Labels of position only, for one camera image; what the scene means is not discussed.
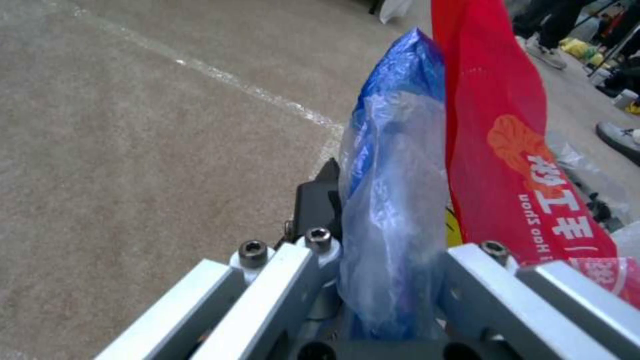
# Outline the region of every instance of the black pants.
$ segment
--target black pants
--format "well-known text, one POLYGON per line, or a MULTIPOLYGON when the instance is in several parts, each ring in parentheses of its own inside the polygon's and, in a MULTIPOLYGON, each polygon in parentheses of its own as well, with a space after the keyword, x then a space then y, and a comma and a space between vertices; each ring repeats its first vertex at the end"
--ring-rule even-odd
POLYGON ((540 45, 555 49, 575 27, 580 11, 595 0, 532 0, 523 14, 513 19, 513 32, 530 38, 540 31, 540 45), (542 21, 551 15, 541 27, 542 21))

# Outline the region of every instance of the blue plastic bag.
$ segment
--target blue plastic bag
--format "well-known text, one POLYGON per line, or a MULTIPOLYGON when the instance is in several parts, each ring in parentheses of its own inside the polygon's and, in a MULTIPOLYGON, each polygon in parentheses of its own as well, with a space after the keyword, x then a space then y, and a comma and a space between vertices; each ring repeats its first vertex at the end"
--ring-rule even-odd
POLYGON ((432 338, 446 248, 444 61, 413 29, 362 88, 340 150, 339 291, 375 338, 432 338))

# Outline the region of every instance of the red bag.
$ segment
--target red bag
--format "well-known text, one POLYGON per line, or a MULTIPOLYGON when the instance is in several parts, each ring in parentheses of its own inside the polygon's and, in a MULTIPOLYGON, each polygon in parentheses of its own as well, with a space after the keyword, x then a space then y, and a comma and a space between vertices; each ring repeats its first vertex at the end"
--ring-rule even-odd
POLYGON ((571 259, 569 264, 614 295, 640 309, 640 267, 634 258, 571 259))
POLYGON ((616 258, 616 246, 545 145, 547 102, 501 0, 433 0, 447 65, 447 169, 465 242, 521 265, 616 258))

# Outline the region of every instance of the yellow object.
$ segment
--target yellow object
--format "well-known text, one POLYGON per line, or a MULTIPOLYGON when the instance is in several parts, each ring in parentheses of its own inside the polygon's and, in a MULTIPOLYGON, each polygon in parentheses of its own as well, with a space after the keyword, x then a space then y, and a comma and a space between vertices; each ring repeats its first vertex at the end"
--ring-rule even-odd
POLYGON ((462 245, 462 233, 456 215, 447 208, 447 246, 456 247, 462 245))
POLYGON ((562 40, 560 42, 560 46, 564 52, 579 60, 584 58, 590 48, 589 44, 574 38, 566 38, 562 40))
POLYGON ((634 115, 640 115, 640 106, 634 101, 628 106, 627 112, 634 115))
POLYGON ((600 66, 600 64, 604 61, 604 56, 602 54, 597 53, 593 55, 593 57, 589 60, 590 63, 596 66, 600 66))

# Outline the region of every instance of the hex socket bolt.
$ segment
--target hex socket bolt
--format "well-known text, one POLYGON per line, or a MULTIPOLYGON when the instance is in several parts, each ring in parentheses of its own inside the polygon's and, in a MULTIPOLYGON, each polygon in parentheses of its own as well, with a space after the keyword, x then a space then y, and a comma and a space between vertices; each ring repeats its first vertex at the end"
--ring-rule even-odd
POLYGON ((260 240, 245 241, 238 249, 240 265, 246 268, 259 268, 268 260, 267 244, 260 240))
POLYGON ((507 260, 509 259, 509 249, 507 249, 503 244, 497 241, 485 241, 480 244, 480 249, 484 251, 485 254, 491 256, 494 260, 498 262, 498 264, 502 266, 507 265, 507 260))
POLYGON ((305 234, 305 245, 317 254, 331 250, 331 232, 324 227, 314 227, 305 234))

